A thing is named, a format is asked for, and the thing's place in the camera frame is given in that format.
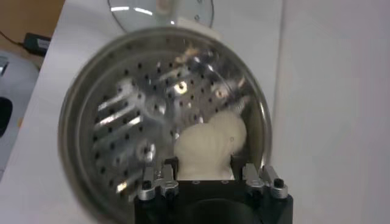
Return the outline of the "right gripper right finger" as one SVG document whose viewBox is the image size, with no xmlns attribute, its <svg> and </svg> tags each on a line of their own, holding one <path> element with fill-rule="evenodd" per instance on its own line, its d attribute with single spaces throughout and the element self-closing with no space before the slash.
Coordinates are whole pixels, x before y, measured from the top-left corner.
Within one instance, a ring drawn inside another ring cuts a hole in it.
<svg viewBox="0 0 390 224">
<path fill-rule="evenodd" d="M 245 184 L 249 195 L 268 193 L 272 198 L 284 200 L 288 197 L 288 186 L 270 165 L 256 165 L 243 156 L 231 156 L 230 166 L 235 180 Z"/>
</svg>

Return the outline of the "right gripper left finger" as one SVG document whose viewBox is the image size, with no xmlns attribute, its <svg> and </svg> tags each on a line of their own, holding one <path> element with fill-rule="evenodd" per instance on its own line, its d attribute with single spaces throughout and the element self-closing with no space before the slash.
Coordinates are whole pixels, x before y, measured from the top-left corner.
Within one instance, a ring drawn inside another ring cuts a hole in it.
<svg viewBox="0 0 390 224">
<path fill-rule="evenodd" d="M 179 193 L 179 182 L 176 180 L 179 168 L 177 157 L 164 160 L 159 172 L 154 167 L 146 166 L 143 178 L 137 190 L 137 197 L 141 201 L 150 201 L 157 196 L 157 192 L 167 200 L 173 200 Z"/>
</svg>

